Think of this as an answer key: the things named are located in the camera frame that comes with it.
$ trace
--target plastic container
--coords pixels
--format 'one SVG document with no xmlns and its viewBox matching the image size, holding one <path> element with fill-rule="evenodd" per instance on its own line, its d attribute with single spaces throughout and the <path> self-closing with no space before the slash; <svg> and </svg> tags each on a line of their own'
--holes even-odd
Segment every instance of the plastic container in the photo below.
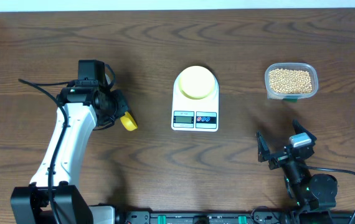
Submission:
<svg viewBox="0 0 355 224">
<path fill-rule="evenodd" d="M 278 68 L 289 69 L 289 70 L 301 70 L 301 71 L 309 72 L 310 82 L 312 84 L 312 92 L 290 94 L 290 93 L 277 93 L 273 91 L 269 83 L 269 72 Z M 296 100 L 296 99 L 309 98 L 314 94 L 316 94 L 317 90 L 319 89 L 319 81 L 317 79 L 316 70 L 311 65 L 308 65 L 307 63 L 275 63 L 266 69 L 265 84 L 267 90 L 267 98 L 277 99 L 277 100 L 282 100 L 282 99 Z"/>
</svg>

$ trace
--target wood grain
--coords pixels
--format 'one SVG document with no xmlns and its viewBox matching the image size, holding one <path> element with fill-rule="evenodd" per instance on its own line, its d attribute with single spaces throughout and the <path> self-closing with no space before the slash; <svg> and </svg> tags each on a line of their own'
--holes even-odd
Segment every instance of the wood grain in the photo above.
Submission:
<svg viewBox="0 0 355 224">
<path fill-rule="evenodd" d="M 282 171 L 257 162 L 255 132 L 282 146 L 294 118 L 318 137 L 308 164 L 355 170 L 355 9 L 0 13 L 0 223 L 14 223 L 11 192 L 36 172 L 55 122 L 53 102 L 17 79 L 71 80 L 85 58 L 113 67 L 139 125 L 90 137 L 80 185 L 88 204 L 292 206 Z M 319 92 L 268 100 L 264 71 L 275 62 L 314 66 Z M 190 65 L 219 80 L 216 133 L 170 128 L 173 81 Z M 353 210 L 355 177 L 334 176 L 336 209 Z"/>
</svg>

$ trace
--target digital kitchen scale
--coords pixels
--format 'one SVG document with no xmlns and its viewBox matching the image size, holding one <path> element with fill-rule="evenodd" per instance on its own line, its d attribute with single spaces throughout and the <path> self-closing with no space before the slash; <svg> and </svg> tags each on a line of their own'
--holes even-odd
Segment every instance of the digital kitchen scale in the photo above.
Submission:
<svg viewBox="0 0 355 224">
<path fill-rule="evenodd" d="M 173 86 L 173 130 L 217 131 L 219 128 L 219 84 L 206 68 L 183 70 Z"/>
</svg>

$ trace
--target table surface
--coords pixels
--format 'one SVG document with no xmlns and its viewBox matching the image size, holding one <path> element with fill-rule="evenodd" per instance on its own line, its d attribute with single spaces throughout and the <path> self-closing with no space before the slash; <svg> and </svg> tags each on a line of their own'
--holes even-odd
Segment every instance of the table surface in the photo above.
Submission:
<svg viewBox="0 0 355 224">
<path fill-rule="evenodd" d="M 112 66 L 139 128 L 117 122 L 92 133 L 80 178 L 88 204 L 293 206 L 282 170 L 257 161 L 255 133 L 282 146 L 295 118 L 318 138 L 308 165 L 355 171 L 355 9 L 0 13 L 0 223 L 14 222 L 11 192 L 29 184 L 56 116 L 48 97 L 17 79 L 72 80 L 78 60 L 92 58 Z M 314 66 L 317 94 L 268 100 L 264 72 L 277 62 Z M 171 129 L 173 82 L 191 65 L 219 81 L 216 133 Z M 355 176 L 333 175 L 336 210 L 353 211 Z"/>
</svg>

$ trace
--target white wall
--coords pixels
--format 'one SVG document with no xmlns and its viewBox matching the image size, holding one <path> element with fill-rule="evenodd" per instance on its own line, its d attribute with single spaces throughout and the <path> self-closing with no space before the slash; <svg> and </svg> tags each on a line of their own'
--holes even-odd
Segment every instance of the white wall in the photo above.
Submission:
<svg viewBox="0 0 355 224">
<path fill-rule="evenodd" d="M 355 7 L 355 0 L 0 0 L 0 12 Z"/>
</svg>

